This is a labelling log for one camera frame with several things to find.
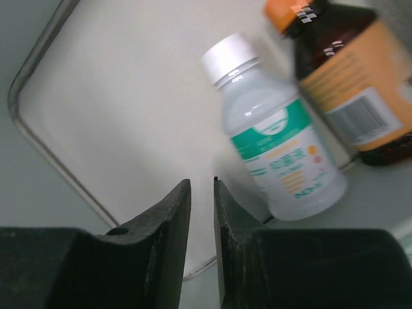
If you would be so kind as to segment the white green-label bottle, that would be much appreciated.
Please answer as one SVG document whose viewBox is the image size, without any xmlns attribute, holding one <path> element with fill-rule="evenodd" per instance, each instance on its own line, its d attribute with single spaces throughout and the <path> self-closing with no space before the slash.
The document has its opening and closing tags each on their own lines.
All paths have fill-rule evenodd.
<svg viewBox="0 0 412 309">
<path fill-rule="evenodd" d="M 201 63 L 223 99 L 223 129 L 273 217 L 305 219 L 344 196 L 347 179 L 298 88 L 266 71 L 244 34 L 215 44 Z"/>
</svg>

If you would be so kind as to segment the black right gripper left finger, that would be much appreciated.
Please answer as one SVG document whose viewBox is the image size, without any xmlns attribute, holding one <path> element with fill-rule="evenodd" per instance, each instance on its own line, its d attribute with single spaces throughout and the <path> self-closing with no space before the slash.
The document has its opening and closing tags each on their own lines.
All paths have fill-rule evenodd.
<svg viewBox="0 0 412 309">
<path fill-rule="evenodd" d="M 104 235 L 1 229 L 2 308 L 178 308 L 191 183 Z"/>
</svg>

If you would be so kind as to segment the brown orange-cap medicine bottle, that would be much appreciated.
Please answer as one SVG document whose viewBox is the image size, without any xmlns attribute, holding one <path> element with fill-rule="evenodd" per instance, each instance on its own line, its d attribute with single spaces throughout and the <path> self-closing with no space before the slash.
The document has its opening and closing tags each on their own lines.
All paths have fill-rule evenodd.
<svg viewBox="0 0 412 309">
<path fill-rule="evenodd" d="M 366 165 L 411 158 L 411 56 L 374 10 L 268 1 L 264 12 L 293 40 L 301 89 Z"/>
</svg>

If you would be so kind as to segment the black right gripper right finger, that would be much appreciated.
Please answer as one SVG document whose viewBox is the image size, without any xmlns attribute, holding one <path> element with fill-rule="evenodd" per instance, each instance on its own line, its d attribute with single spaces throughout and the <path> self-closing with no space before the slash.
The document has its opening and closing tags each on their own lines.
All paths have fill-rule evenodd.
<svg viewBox="0 0 412 309">
<path fill-rule="evenodd" d="M 214 180 L 222 308 L 410 308 L 411 265 L 379 229 L 271 229 Z"/>
</svg>

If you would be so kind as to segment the mint green medicine case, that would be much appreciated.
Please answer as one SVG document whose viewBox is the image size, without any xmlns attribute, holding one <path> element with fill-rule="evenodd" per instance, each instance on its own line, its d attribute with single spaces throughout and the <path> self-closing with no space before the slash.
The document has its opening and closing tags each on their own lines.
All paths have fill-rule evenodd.
<svg viewBox="0 0 412 309">
<path fill-rule="evenodd" d="M 267 70 L 293 79 L 291 42 L 262 1 L 80 1 L 31 69 L 58 7 L 1 2 L 1 223 L 102 232 L 188 178 L 180 307 L 218 308 L 213 178 L 259 219 L 268 214 L 223 133 L 200 57 L 242 31 Z"/>
</svg>

